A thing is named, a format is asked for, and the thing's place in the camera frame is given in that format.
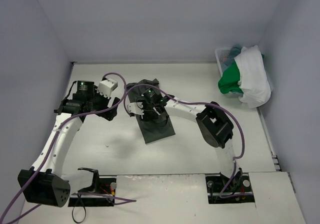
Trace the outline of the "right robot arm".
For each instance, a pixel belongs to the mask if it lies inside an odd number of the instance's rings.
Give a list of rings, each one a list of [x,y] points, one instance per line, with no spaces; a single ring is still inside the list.
[[[224,111],[208,104],[182,104],[179,100],[172,100],[154,88],[148,88],[142,95],[140,106],[143,109],[143,120],[150,120],[166,116],[176,116],[196,123],[204,141],[215,149],[218,157],[221,183],[227,190],[238,186],[240,180],[237,174],[239,165],[235,160],[233,147],[232,121]]]

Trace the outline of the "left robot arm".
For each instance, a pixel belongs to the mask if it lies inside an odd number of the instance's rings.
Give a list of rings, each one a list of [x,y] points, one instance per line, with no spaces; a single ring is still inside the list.
[[[98,170],[80,167],[66,175],[62,169],[70,145],[88,113],[108,121],[117,115],[118,97],[114,98],[111,110],[107,107],[118,84],[111,78],[103,79],[98,85],[92,81],[73,83],[77,85],[76,92],[69,92],[54,111],[55,125],[42,152],[30,169],[21,170],[18,175],[27,202],[62,207],[74,193],[93,194],[99,190]]]

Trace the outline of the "white t shirt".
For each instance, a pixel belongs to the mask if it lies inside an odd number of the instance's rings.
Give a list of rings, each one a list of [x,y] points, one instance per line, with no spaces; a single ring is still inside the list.
[[[272,93],[262,57],[259,47],[255,45],[243,47],[234,58],[239,70],[238,85],[243,92],[239,100],[249,108],[264,105]]]

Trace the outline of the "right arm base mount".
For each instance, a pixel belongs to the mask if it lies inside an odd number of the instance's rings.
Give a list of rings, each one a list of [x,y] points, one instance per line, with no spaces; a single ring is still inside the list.
[[[247,173],[237,176],[224,190],[222,195],[228,198],[221,198],[220,192],[227,183],[227,179],[223,180],[220,175],[206,175],[205,183],[207,189],[207,200],[209,204],[237,204],[237,203],[254,203],[255,197]]]

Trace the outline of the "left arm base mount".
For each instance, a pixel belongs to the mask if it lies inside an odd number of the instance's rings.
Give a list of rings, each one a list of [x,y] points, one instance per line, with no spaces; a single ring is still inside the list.
[[[80,167],[80,174],[86,174],[91,179],[86,179],[85,184],[78,191],[70,195],[68,207],[111,207],[115,206],[115,200],[105,198],[105,195],[116,195],[117,178],[115,176],[100,176],[97,169]]]

